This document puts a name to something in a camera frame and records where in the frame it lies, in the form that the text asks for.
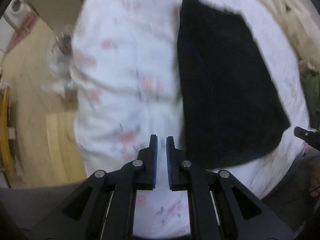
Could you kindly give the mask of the black shorts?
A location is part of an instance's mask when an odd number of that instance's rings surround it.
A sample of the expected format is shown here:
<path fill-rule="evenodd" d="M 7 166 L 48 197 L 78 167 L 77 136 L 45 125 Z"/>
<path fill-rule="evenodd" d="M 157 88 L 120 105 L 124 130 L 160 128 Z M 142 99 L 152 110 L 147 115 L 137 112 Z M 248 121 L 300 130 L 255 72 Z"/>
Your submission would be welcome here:
<path fill-rule="evenodd" d="M 191 162 L 236 166 L 278 147 L 290 122 L 241 15 L 182 0 L 177 55 Z"/>

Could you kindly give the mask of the olive green cloth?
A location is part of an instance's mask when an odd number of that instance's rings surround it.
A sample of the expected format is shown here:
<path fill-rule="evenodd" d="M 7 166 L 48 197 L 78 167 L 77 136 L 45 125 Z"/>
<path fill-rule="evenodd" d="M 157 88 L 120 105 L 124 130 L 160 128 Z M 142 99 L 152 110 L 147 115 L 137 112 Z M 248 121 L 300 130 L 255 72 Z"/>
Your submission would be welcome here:
<path fill-rule="evenodd" d="M 300 74 L 300 81 L 309 110 L 310 127 L 319 130 L 319 72 L 305 70 Z"/>

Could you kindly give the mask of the cream crumpled duvet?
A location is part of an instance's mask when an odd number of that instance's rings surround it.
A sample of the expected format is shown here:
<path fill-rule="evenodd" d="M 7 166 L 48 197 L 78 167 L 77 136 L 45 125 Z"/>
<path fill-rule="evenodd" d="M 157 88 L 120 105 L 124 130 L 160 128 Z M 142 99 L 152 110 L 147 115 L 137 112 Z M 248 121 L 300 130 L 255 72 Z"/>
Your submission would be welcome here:
<path fill-rule="evenodd" d="M 259 0 L 280 24 L 298 58 L 319 69 L 319 27 L 300 0 Z"/>

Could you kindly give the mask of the white plastic bag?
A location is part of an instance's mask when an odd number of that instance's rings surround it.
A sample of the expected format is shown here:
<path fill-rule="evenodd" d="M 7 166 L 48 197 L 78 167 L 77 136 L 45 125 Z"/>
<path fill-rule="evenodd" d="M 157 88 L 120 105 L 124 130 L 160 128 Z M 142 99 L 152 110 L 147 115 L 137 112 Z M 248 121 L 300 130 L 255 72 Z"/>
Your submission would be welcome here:
<path fill-rule="evenodd" d="M 71 77 L 71 68 L 74 66 L 72 52 L 73 26 L 68 24 L 54 31 L 47 52 L 47 68 L 50 78 L 41 85 L 41 88 L 50 94 L 62 99 L 71 99 L 76 94 L 76 84 Z"/>

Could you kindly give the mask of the floral white bed sheet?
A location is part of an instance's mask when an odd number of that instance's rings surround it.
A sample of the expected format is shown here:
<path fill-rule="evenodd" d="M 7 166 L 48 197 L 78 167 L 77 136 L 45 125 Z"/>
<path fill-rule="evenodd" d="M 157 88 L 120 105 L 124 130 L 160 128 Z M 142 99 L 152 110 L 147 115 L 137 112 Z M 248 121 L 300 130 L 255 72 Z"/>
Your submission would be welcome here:
<path fill-rule="evenodd" d="M 290 126 L 271 153 L 224 167 L 266 197 L 301 154 L 294 136 L 308 128 L 298 60 L 282 29 L 257 0 L 199 0 L 242 16 L 267 66 Z M 133 161 L 158 137 L 156 187 L 137 195 L 133 234 L 171 239 L 190 234 L 187 193 L 169 189 L 166 139 L 186 151 L 177 39 L 182 0 L 84 0 L 72 38 L 78 88 L 74 134 L 87 174 Z"/>

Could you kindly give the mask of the red floor mat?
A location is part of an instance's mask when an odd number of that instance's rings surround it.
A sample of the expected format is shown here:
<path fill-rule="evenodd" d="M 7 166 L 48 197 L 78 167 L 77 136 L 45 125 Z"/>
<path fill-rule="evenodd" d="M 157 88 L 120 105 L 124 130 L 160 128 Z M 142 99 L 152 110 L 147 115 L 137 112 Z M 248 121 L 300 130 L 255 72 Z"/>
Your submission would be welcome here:
<path fill-rule="evenodd" d="M 18 45 L 24 38 L 26 38 L 32 31 L 35 23 L 37 21 L 37 16 L 34 14 L 28 15 L 19 28 L 15 31 L 7 47 L 6 53 L 9 53 L 16 45 Z"/>

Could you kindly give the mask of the white washing machine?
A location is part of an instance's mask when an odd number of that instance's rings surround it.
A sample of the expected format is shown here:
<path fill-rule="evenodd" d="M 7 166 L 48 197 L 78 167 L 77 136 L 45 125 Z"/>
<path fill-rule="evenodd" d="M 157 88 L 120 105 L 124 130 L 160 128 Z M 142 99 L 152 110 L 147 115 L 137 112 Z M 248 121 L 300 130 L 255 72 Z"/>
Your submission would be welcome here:
<path fill-rule="evenodd" d="M 24 0 L 11 0 L 3 17 L 16 30 L 30 12 L 31 9 Z"/>

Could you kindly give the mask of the yellow wooden frame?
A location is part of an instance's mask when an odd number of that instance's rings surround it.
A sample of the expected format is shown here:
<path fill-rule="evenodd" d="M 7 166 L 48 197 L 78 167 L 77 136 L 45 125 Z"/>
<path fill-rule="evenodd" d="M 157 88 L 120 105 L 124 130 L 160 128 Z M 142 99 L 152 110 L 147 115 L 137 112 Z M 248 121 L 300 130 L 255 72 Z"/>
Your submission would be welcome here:
<path fill-rule="evenodd" d="M 1 172 L 15 175 L 14 158 L 10 153 L 8 113 L 9 113 L 9 87 L 1 88 L 1 116 L 0 116 L 0 139 L 1 139 Z"/>

